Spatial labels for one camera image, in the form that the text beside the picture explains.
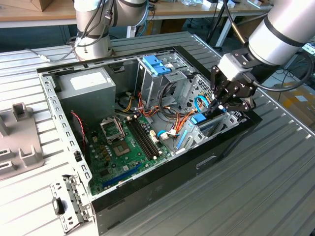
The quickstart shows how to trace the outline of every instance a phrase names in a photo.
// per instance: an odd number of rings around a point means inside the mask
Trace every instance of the blue tab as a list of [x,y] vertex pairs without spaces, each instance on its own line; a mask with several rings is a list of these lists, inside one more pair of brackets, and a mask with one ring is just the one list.
[[162,61],[154,55],[143,57],[142,60],[155,75],[164,75],[171,72],[171,69],[166,68]]
[[205,118],[205,116],[204,116],[203,114],[201,114],[201,113],[196,114],[196,115],[194,115],[194,116],[191,118],[191,121],[192,121],[192,123],[194,123],[194,124],[198,124],[198,123],[200,123],[200,122],[203,122],[204,120],[206,120],[206,118]]

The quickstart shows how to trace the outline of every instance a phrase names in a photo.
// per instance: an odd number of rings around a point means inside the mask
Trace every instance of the white connector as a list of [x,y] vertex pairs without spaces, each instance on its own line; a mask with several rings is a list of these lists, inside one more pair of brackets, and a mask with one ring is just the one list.
[[154,132],[154,130],[150,130],[150,136],[153,138],[155,137],[157,134]]
[[126,94],[128,97],[131,97],[131,95],[132,95],[132,93],[131,93],[131,92],[128,92],[128,91],[127,91],[125,94]]
[[175,129],[171,129],[169,132],[167,132],[170,135],[176,135],[176,130]]
[[158,139],[156,137],[151,137],[151,140],[154,144],[158,143]]
[[38,57],[41,58],[42,60],[46,61],[46,62],[51,62],[51,60],[44,55],[38,54]]
[[159,137],[160,137],[162,140],[168,139],[168,135],[167,135],[166,132],[162,133]]

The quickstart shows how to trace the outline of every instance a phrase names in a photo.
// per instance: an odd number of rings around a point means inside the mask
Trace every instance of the green circuit board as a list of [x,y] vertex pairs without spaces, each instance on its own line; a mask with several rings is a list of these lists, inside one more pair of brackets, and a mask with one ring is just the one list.
[[[151,127],[145,117],[139,117],[137,122],[144,130],[146,129],[147,137],[151,138],[149,134]],[[91,159],[89,168],[93,175],[89,182],[92,195],[99,194],[119,181],[126,180],[171,156],[169,150],[161,142],[157,144],[152,142],[159,151],[159,155],[156,159],[148,158],[139,145],[139,141],[130,131],[127,122],[122,121],[120,124],[125,133],[124,140],[116,139],[109,144],[99,125],[87,135]],[[111,134],[116,133],[114,124],[110,125],[109,129]]]

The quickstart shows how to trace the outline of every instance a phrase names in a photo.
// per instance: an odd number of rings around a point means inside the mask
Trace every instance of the red wire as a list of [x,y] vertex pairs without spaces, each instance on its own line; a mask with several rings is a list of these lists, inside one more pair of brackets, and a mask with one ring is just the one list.
[[79,121],[80,126],[81,126],[81,130],[82,130],[82,138],[83,138],[83,151],[85,152],[85,133],[84,133],[84,129],[83,129],[83,124],[81,119],[78,117],[77,114],[75,114],[74,112],[71,112],[71,114],[73,114]]

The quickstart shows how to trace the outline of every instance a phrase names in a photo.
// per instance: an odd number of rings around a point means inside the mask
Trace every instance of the motherboard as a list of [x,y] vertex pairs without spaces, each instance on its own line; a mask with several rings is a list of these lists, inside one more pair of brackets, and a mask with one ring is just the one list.
[[118,118],[95,126],[87,134],[93,174],[89,182],[93,195],[165,161],[171,154],[156,142],[144,116],[120,121]]

